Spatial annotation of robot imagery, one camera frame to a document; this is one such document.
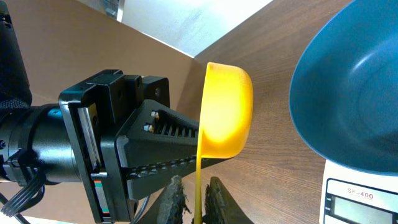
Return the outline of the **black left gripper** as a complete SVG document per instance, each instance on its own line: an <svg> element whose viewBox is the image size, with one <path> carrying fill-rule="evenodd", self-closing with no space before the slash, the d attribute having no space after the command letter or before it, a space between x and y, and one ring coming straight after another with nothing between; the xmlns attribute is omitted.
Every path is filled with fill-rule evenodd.
<svg viewBox="0 0 398 224"><path fill-rule="evenodd" d="M58 102L96 223L132 221L137 200L196 171L198 121L168 107L167 78L103 70Z"/></svg>

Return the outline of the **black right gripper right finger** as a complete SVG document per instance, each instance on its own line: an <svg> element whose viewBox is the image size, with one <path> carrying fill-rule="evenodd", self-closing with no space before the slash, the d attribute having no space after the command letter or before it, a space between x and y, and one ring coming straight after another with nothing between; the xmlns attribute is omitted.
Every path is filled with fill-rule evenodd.
<svg viewBox="0 0 398 224"><path fill-rule="evenodd" d="M242 211L220 178L211 177L205 192L205 215L207 224L253 224Z"/></svg>

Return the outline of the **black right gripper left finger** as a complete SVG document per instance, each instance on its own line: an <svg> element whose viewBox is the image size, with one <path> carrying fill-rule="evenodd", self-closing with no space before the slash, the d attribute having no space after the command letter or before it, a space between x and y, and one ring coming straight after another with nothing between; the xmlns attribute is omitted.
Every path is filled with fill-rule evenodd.
<svg viewBox="0 0 398 224"><path fill-rule="evenodd" d="M185 212L190 213L182 178L175 175L163 189L138 224L182 224Z"/></svg>

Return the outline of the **yellow plastic measuring scoop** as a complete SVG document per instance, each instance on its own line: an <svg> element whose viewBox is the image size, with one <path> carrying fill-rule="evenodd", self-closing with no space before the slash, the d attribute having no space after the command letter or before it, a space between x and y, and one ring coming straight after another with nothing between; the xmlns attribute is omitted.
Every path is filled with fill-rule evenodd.
<svg viewBox="0 0 398 224"><path fill-rule="evenodd" d="M201 160L230 159L244 149L253 103L252 81L242 68L207 63L198 129L194 224L202 222Z"/></svg>

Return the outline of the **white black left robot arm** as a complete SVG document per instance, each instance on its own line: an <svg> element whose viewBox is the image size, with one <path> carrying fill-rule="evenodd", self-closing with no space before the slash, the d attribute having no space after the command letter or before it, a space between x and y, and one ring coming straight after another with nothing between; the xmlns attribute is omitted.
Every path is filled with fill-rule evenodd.
<svg viewBox="0 0 398 224"><path fill-rule="evenodd" d="M140 200L193 173L197 121L170 108L164 77L103 70L32 105L7 4L1 3L1 180L20 191L2 213L24 223L45 188L80 182L96 223L135 223Z"/></svg>

